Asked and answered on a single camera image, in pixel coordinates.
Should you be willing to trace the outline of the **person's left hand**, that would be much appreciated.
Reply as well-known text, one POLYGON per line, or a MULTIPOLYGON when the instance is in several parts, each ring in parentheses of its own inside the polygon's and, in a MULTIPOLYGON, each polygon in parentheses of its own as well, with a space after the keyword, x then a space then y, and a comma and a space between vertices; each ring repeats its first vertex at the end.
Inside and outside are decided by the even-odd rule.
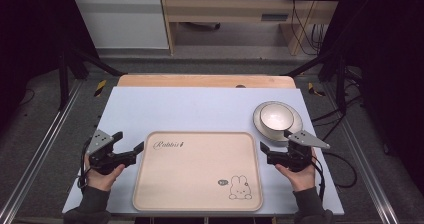
POLYGON ((117 166, 110 174, 102 175, 96 170, 90 168, 90 161, 87 155, 84 156, 85 166, 88 168, 86 172, 87 185, 101 191, 109 192, 116 181, 125 169, 124 164, 117 166))

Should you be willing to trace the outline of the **aluminium floor rail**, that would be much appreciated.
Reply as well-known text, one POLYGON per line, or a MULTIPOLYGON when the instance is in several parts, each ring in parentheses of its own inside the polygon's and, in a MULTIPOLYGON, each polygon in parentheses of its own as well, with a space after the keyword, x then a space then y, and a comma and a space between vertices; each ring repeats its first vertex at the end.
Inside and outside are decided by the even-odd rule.
POLYGON ((387 198, 378 177, 370 162, 366 158, 365 152, 361 149, 360 143, 350 125, 348 118, 342 112, 337 112, 338 122, 326 134, 327 137, 335 136, 334 131, 338 130, 344 138, 353 158, 356 171, 361 177, 362 183, 367 189, 368 196, 381 219, 382 224, 399 224, 395 211, 387 198))
POLYGON ((72 106, 77 99, 81 87, 82 80, 75 80, 70 93, 67 95, 67 101, 58 110, 46 134, 40 142, 35 154, 29 162, 27 168, 22 174, 19 182, 15 186, 12 194, 8 198, 5 205, 0 210, 0 224, 12 224, 22 202, 29 192, 41 166, 44 163, 57 135, 59 134, 72 106))

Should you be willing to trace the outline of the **white cabinet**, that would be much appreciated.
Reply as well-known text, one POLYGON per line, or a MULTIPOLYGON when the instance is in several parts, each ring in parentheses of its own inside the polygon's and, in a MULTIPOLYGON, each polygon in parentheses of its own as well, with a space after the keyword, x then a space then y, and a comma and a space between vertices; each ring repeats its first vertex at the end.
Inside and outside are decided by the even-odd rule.
POLYGON ((97 49, 168 49, 161 0, 75 0, 97 49))

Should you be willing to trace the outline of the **beige tray with rabbit print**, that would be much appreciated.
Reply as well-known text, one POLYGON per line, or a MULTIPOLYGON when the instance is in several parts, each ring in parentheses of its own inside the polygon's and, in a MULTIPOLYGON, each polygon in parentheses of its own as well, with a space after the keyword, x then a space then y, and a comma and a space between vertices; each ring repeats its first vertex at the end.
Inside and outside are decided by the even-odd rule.
POLYGON ((139 211, 256 211, 263 203, 254 138, 246 132, 153 132, 133 205, 139 211))

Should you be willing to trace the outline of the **wooden desk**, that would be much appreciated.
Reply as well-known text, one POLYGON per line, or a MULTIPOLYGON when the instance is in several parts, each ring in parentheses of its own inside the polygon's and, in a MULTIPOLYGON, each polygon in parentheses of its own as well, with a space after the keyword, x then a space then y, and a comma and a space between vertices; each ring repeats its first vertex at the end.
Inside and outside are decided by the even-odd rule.
POLYGON ((309 39, 307 29, 328 25, 338 5, 333 1, 162 0, 169 23, 277 23, 292 55, 309 39))

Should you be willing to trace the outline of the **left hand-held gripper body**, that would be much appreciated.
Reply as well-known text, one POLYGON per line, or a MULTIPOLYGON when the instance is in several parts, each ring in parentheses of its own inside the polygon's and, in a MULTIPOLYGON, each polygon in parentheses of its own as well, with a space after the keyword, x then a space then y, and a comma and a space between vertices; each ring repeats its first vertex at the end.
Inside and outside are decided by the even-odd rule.
POLYGON ((100 129, 96 130, 86 150, 90 167, 102 175, 110 174, 117 166, 124 163, 124 154, 114 153, 113 135, 100 129))

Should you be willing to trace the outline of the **white bowl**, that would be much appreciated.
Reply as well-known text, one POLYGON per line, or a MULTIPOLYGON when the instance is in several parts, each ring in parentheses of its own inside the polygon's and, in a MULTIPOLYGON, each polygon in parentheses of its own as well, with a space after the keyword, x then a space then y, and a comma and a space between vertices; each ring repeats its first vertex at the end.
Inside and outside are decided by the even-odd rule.
POLYGON ((284 131, 294 123, 292 112, 282 104, 267 104, 260 110, 260 121, 272 131, 284 131))

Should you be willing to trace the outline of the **dark curtain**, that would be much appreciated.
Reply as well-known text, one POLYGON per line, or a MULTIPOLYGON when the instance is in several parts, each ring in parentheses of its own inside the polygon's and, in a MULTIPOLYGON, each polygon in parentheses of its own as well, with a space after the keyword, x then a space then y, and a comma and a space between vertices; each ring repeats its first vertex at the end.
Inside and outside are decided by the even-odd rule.
POLYGON ((424 193, 424 0, 341 1, 324 50, 353 16, 346 63, 361 69, 376 127, 424 193))
POLYGON ((0 131, 28 81, 58 68, 61 31, 77 48, 98 56, 75 0, 0 0, 0 131))

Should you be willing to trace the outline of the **black frame strut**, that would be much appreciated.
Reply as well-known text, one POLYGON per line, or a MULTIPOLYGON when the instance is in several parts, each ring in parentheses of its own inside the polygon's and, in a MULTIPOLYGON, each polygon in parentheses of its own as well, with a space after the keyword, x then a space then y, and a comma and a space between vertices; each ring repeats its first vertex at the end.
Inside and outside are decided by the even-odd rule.
POLYGON ((70 99, 68 69, 71 69, 71 72, 76 79, 85 79, 89 74, 87 68, 84 65, 85 62, 95 65, 112 76, 120 77, 125 75, 125 72, 112 68, 111 66, 102 62, 99 58, 89 55, 78 48, 66 47, 62 49, 58 54, 60 110, 64 109, 70 99))
POLYGON ((346 64, 343 54, 340 51, 327 51, 320 54, 306 64, 286 73, 286 76, 296 77, 301 73, 322 64, 318 74, 320 81, 329 81, 333 75, 336 76, 336 105, 342 114, 346 113, 347 103, 345 101, 344 83, 346 76, 346 64))

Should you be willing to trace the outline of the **grey round plate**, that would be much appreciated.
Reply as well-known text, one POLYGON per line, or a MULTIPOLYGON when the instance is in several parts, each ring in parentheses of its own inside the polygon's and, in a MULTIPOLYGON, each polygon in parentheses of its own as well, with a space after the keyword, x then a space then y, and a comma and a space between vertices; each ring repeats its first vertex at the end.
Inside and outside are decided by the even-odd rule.
POLYGON ((287 138, 284 137, 283 135, 283 131, 272 131, 270 129, 267 129, 260 121, 260 110, 267 104, 282 104, 285 107, 287 107, 293 114, 294 116, 294 123, 292 124, 292 126, 286 130, 291 131, 292 133, 295 133, 297 131, 300 131, 303 128, 303 122, 302 119, 300 117, 300 114, 290 105, 282 103, 282 102, 278 102, 278 101, 267 101, 264 102, 262 104, 260 104, 259 106, 256 107, 254 113, 253 113, 253 123, 256 127, 256 129, 266 138, 272 140, 272 141, 287 141, 287 138))

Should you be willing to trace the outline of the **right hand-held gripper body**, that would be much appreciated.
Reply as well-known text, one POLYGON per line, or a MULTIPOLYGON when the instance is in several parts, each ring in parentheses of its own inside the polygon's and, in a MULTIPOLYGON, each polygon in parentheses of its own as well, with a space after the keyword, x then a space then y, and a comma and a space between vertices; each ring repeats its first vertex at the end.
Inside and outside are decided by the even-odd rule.
POLYGON ((311 133, 300 130, 288 138, 287 151, 278 153, 278 163, 293 172, 305 169, 312 162, 312 148, 329 149, 330 145, 311 133))

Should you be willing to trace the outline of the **yellow black floor tape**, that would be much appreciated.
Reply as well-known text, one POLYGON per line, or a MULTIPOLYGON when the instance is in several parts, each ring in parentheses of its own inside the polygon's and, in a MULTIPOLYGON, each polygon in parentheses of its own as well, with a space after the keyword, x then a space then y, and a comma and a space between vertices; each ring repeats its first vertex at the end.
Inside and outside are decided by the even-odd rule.
POLYGON ((98 83, 98 85, 96 87, 96 90, 95 90, 95 92, 93 94, 94 97, 99 97, 100 96, 100 94, 102 93, 102 90, 105 87, 106 83, 107 83, 107 80, 101 80, 98 83))
POLYGON ((310 94, 313 94, 313 95, 316 95, 316 96, 320 96, 320 97, 326 96, 325 92, 323 92, 323 91, 317 91, 315 89, 314 85, 311 82, 308 83, 308 92, 310 94))

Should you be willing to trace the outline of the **wooden table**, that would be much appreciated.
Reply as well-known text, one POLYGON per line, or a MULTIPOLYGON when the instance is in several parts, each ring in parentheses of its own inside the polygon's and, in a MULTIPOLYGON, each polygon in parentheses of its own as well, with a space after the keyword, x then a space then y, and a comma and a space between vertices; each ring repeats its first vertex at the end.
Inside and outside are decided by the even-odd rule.
POLYGON ((223 87, 290 88, 296 84, 288 76, 200 75, 200 74, 127 74, 118 80, 119 87, 223 87))

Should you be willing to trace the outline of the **person's right hand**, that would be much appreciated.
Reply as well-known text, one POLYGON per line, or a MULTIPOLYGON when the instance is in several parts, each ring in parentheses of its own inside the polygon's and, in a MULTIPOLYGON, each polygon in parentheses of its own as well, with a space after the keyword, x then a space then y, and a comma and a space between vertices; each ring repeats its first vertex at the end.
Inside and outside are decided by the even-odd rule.
POLYGON ((275 168, 289 180, 294 192, 300 192, 315 187, 314 162, 299 172, 292 172, 281 164, 276 164, 275 168))

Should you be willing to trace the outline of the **light blue table mat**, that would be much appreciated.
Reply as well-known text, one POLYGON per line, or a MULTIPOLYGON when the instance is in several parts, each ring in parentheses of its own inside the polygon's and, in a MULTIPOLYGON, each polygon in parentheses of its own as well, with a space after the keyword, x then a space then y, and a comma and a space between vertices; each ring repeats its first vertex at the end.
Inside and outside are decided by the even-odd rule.
POLYGON ((99 129, 123 138, 117 152, 145 142, 153 132, 246 132, 256 143, 263 203, 256 211, 139 211, 133 205, 142 154, 126 168, 112 187, 107 209, 124 216, 281 216, 296 212, 289 181, 266 161, 260 150, 265 137, 253 123, 257 106, 279 101, 293 107, 306 131, 312 131, 302 94, 297 89, 277 88, 176 88, 116 87, 106 104, 99 129))

